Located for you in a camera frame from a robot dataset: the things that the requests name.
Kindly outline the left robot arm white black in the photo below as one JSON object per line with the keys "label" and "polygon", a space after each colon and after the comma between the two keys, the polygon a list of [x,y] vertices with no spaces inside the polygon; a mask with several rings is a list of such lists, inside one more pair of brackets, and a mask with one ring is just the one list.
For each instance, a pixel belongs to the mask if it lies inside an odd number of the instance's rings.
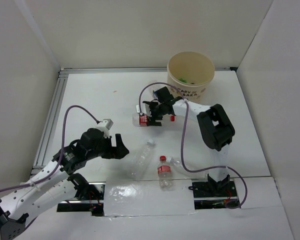
{"label": "left robot arm white black", "polygon": [[71,199],[101,198],[101,193],[77,171],[97,157],[122,159],[129,154],[119,133],[116,145],[111,137],[97,128],[90,128],[80,139],[60,150],[25,188],[18,188],[0,198],[0,239],[13,240],[21,235],[43,212]]}

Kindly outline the long clear bottle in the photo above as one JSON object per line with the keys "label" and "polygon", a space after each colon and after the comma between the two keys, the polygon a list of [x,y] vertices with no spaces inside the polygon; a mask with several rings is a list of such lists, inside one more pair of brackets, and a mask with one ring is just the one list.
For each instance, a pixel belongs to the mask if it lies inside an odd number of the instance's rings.
{"label": "long clear bottle", "polygon": [[153,159],[155,146],[155,141],[153,139],[148,139],[129,163],[128,176],[133,180],[139,181],[143,178],[144,173]]}

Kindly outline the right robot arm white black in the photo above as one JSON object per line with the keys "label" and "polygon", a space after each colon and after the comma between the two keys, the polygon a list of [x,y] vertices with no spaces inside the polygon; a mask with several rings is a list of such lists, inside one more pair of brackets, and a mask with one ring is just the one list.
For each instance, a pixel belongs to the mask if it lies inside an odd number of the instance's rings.
{"label": "right robot arm white black", "polygon": [[[228,174],[229,167],[227,167],[227,153],[235,135],[235,128],[222,105],[202,105],[189,101],[182,96],[174,97],[168,86],[167,83],[165,87],[156,90],[154,92],[155,98],[151,101],[141,100],[142,95],[140,94],[138,99],[139,114],[146,116],[149,126],[161,126],[159,120],[162,120],[165,115],[184,117],[180,144],[181,167],[190,174],[208,171],[206,189],[210,194],[218,197],[229,188],[230,175]],[[212,150],[216,161],[215,166],[197,170],[187,167],[184,148],[189,119],[198,123],[203,142]]]}

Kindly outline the red white label bottle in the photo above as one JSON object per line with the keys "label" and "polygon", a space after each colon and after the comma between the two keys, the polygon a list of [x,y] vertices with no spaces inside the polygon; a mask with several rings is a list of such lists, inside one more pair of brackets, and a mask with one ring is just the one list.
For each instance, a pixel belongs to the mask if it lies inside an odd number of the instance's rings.
{"label": "red white label bottle", "polygon": [[[132,123],[135,127],[148,127],[147,126],[148,119],[151,118],[149,118],[146,114],[141,115],[139,113],[136,113],[132,116]],[[162,126],[167,126],[174,123],[176,121],[176,117],[174,115],[164,115],[160,119],[152,119],[152,120],[161,122]]]}

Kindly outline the blue orange label bottle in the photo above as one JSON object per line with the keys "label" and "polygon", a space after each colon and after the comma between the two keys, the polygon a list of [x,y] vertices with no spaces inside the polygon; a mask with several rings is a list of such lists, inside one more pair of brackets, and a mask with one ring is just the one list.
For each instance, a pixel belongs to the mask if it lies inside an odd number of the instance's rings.
{"label": "blue orange label bottle", "polygon": [[150,86],[148,87],[150,95],[154,100],[158,99],[156,91],[160,90],[163,87],[161,84],[157,84],[157,82],[158,81],[156,80],[150,81]]}

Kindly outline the green plastic bottle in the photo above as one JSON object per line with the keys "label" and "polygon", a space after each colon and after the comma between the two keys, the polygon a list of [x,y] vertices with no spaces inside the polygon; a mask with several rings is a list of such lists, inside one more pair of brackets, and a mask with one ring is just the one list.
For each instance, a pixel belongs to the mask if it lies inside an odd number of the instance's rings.
{"label": "green plastic bottle", "polygon": [[188,82],[186,79],[183,79],[183,78],[179,78],[178,80],[179,80],[180,82],[182,82],[182,83],[187,83],[187,82]]}

